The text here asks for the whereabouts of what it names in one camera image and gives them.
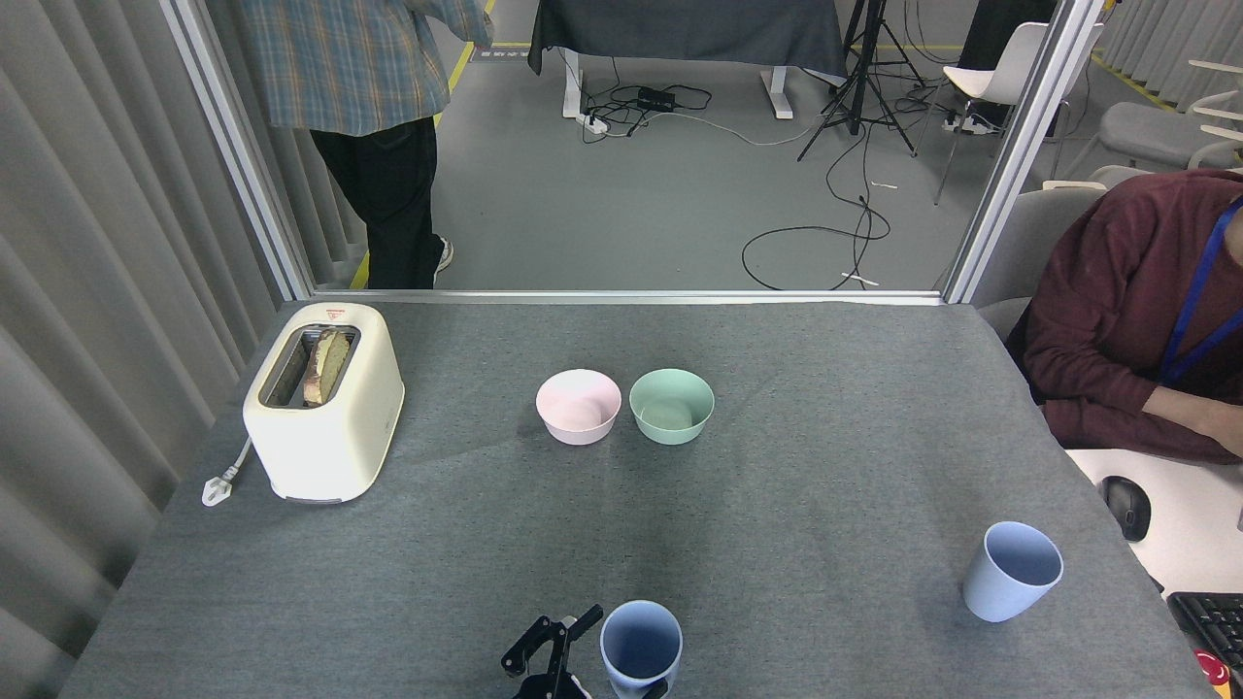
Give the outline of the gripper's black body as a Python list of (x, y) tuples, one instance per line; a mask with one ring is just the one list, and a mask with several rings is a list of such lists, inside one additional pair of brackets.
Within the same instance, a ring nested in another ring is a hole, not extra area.
[(515, 694), (520, 699), (577, 698), (590, 699), (574, 674), (528, 674)]

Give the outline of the person's right hand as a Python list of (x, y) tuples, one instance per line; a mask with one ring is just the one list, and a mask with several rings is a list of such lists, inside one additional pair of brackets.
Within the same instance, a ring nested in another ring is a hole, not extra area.
[(1231, 454), (1242, 456), (1242, 407), (1238, 404), (1156, 386), (1142, 412), (1208, 437)]

